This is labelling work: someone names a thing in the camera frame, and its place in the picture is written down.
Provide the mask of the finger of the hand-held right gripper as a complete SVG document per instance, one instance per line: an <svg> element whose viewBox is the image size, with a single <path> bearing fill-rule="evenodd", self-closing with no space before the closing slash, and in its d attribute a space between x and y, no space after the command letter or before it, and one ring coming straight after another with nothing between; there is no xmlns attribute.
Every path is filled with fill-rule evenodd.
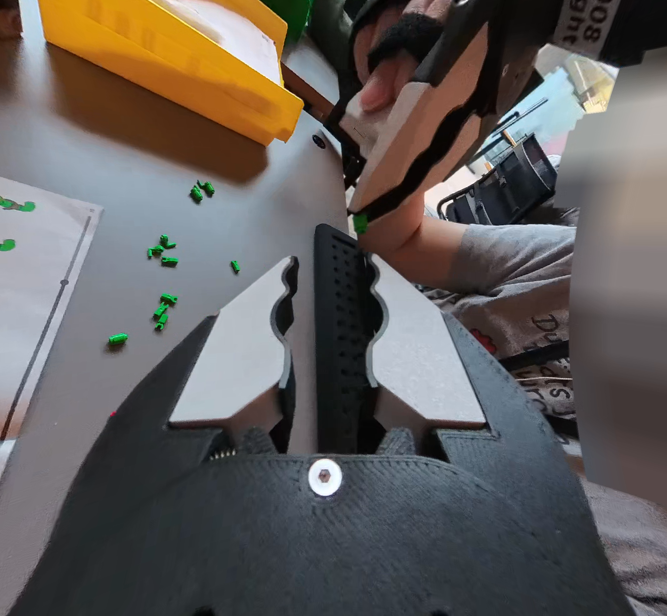
<svg viewBox="0 0 667 616"><path fill-rule="evenodd" d="M367 211L373 201L399 187L418 155L435 142L441 122L473 92L462 81L442 81L438 87L411 82L391 109L376 114L363 113L360 95L355 95L346 108L346 133L360 146L366 163L350 211Z"/></svg>
<svg viewBox="0 0 667 616"><path fill-rule="evenodd" d="M440 124L435 142L411 164L407 178L399 187L373 201L367 211L360 213L365 213L369 221L379 220L406 205L414 196L423 195L466 164L489 133L490 114L472 113L464 117L463 109L455 109Z"/></svg>

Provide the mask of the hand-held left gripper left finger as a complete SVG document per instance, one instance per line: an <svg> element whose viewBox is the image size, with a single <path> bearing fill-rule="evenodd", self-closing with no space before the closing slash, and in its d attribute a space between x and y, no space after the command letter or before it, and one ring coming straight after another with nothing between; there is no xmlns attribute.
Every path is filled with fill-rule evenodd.
<svg viewBox="0 0 667 616"><path fill-rule="evenodd" d="M299 262L280 260L213 318L169 418L176 428L217 427L238 441L259 427L288 445L296 408L286 333Z"/></svg>

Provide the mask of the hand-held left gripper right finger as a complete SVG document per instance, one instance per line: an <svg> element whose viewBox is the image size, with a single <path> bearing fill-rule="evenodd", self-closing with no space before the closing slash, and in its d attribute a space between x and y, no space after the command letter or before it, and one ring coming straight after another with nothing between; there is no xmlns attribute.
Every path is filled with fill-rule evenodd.
<svg viewBox="0 0 667 616"><path fill-rule="evenodd" d="M366 351L373 416L385 431L408 429L421 442L435 429L486 426L478 396L439 308L377 254L367 255L371 297L381 311Z"/></svg>

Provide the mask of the green lego parts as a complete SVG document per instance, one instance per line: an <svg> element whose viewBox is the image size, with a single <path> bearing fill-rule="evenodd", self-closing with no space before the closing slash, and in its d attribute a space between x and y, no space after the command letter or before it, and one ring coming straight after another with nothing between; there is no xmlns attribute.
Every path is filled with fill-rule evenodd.
<svg viewBox="0 0 667 616"><path fill-rule="evenodd" d="M195 204L200 204L204 197L212 197L215 194L215 187L210 181L196 181L189 191L189 197ZM162 234L159 237L157 245L147 249L147 258L149 260L156 259L159 261L162 268L173 269L179 263L179 259L173 255L165 254L176 248L177 243L170 240L169 235ZM151 321L154 325L154 331L162 331L168 323L170 318L169 312L172 307L178 303L178 295L172 293L161 293L159 297L159 305L151 314ZM110 349L116 350L125 346L129 339L126 332L113 334L107 339L107 346Z"/></svg>

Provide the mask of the person's right forearm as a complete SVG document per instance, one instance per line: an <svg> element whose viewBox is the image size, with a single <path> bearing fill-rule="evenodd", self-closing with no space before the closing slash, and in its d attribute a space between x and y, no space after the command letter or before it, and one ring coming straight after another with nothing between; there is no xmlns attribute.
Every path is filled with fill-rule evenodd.
<svg viewBox="0 0 667 616"><path fill-rule="evenodd" d="M360 245L411 283L462 296L508 298L511 313L567 313L576 228L463 225L429 217L416 196L369 224Z"/></svg>

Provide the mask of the lego instruction booklet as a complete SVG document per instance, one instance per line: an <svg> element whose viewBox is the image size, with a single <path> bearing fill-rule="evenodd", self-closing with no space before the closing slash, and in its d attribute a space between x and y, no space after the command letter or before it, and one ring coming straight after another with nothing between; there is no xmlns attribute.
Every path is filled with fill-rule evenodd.
<svg viewBox="0 0 667 616"><path fill-rule="evenodd" d="M19 435L103 212L1 178L1 442Z"/></svg>

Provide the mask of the person's right hand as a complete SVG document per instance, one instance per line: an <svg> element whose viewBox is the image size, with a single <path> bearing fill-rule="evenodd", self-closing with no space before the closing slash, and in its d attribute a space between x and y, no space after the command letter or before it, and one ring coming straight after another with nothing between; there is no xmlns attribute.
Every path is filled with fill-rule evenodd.
<svg viewBox="0 0 667 616"><path fill-rule="evenodd" d="M364 112L392 105L444 30L453 0L370 0L351 36Z"/></svg>

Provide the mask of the person's grey printed shirt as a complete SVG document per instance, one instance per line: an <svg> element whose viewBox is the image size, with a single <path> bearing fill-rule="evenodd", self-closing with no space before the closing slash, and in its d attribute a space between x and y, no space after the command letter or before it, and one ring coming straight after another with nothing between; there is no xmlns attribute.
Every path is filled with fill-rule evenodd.
<svg viewBox="0 0 667 616"><path fill-rule="evenodd" d="M477 295L427 294L441 310L452 313L497 359L551 347L568 340L568 313L514 322L496 300ZM529 400L549 420L593 513L606 556L637 615L666 614L666 508L586 479L578 433L569 356L516 369Z"/></svg>

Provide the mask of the black perforated chair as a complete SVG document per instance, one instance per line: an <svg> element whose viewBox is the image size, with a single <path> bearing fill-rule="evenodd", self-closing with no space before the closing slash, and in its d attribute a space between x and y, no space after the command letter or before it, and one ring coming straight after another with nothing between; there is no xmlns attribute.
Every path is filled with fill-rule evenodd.
<svg viewBox="0 0 667 616"><path fill-rule="evenodd" d="M386 434L375 419L366 353L381 325L374 272L357 241L319 224L313 240L315 382L321 453L373 454Z"/></svg>

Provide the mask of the white paper towel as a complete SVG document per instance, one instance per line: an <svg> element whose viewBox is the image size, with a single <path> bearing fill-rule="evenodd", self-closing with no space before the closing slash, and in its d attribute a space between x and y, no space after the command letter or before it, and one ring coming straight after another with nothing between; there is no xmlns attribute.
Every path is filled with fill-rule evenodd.
<svg viewBox="0 0 667 616"><path fill-rule="evenodd" d="M275 42L243 15L208 0L151 0L279 85Z"/></svg>

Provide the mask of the yellow plastic bin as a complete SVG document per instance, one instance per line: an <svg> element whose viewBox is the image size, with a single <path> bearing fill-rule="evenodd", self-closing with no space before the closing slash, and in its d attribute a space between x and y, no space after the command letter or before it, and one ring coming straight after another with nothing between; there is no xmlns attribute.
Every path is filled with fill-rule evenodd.
<svg viewBox="0 0 667 616"><path fill-rule="evenodd" d="M287 24L260 0L208 0L275 43ZM293 135L304 102L154 0L38 0L46 41L268 146Z"/></svg>

